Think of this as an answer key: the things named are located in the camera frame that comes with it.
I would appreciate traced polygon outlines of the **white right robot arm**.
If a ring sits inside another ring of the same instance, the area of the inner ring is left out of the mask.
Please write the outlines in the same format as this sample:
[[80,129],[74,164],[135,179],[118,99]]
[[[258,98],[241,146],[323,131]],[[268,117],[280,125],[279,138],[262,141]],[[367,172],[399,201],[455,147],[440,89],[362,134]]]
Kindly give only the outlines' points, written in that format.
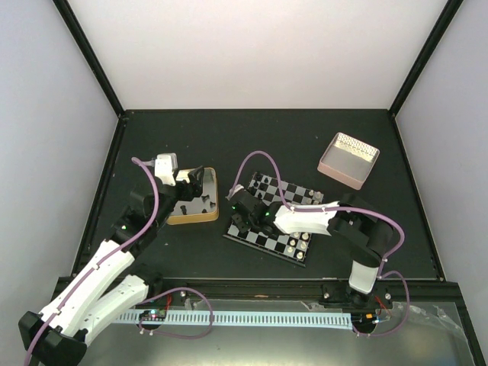
[[344,244],[352,259],[346,296],[355,307],[365,307],[374,299],[376,280],[383,277],[388,258],[405,241],[403,228],[396,221],[370,210],[354,195],[330,204],[266,204],[240,185],[228,200],[233,223],[241,233],[256,230],[273,239],[308,233],[331,236]]

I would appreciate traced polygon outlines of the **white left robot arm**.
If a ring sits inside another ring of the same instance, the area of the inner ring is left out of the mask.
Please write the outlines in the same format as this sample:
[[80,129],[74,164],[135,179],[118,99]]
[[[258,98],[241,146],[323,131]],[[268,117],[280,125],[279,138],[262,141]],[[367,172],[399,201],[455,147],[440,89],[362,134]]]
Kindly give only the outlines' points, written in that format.
[[132,191],[128,205],[86,266],[40,312],[27,311],[18,328],[26,356],[24,364],[77,365],[88,346],[131,307],[171,297],[162,275],[147,265],[135,265],[157,237],[180,201],[203,193],[204,168],[183,172],[151,171],[136,160],[149,179],[150,190]]

